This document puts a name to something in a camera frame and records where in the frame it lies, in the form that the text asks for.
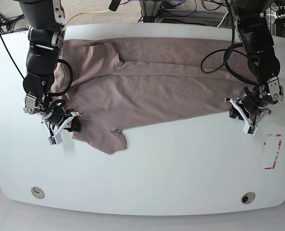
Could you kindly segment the aluminium frame stand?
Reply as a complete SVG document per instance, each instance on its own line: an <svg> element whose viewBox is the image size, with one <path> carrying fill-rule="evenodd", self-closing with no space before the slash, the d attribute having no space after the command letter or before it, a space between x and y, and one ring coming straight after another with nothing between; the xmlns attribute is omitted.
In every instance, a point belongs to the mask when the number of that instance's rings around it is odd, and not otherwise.
<svg viewBox="0 0 285 231"><path fill-rule="evenodd" d="M162 0L139 0L143 23L161 23L164 21L161 12Z"/></svg>

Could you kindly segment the mauve T-shirt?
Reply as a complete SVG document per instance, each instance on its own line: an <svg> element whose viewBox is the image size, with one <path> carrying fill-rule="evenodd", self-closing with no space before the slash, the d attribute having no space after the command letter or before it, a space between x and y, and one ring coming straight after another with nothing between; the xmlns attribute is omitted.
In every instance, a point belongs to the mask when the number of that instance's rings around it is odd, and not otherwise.
<svg viewBox="0 0 285 231"><path fill-rule="evenodd" d="M127 148L124 129L206 116L229 110L225 98L246 84L217 70L229 43L198 38L71 39L64 42L53 92L79 111L73 139L106 153Z"/></svg>

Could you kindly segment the black tripod on floor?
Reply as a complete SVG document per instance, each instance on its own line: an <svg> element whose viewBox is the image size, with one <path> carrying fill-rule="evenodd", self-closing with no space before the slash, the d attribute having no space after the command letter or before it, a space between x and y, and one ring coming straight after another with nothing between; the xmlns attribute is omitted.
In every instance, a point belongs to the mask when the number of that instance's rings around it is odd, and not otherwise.
<svg viewBox="0 0 285 231"><path fill-rule="evenodd" d="M6 18L0 13L0 32L1 34L9 34L13 32L18 32L19 30L24 31L26 28L16 29L16 23L24 19L23 14L14 17Z"/></svg>

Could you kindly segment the red tape rectangle marker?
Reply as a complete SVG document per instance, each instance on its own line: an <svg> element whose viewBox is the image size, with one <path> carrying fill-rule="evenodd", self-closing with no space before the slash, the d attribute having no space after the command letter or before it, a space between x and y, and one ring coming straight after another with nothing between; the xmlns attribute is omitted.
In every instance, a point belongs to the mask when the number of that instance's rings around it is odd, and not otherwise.
<svg viewBox="0 0 285 231"><path fill-rule="evenodd" d="M281 142L281 134L268 134L265 142L263 143L261 167L265 170L271 170L275 168L277 158L279 155Z"/></svg>

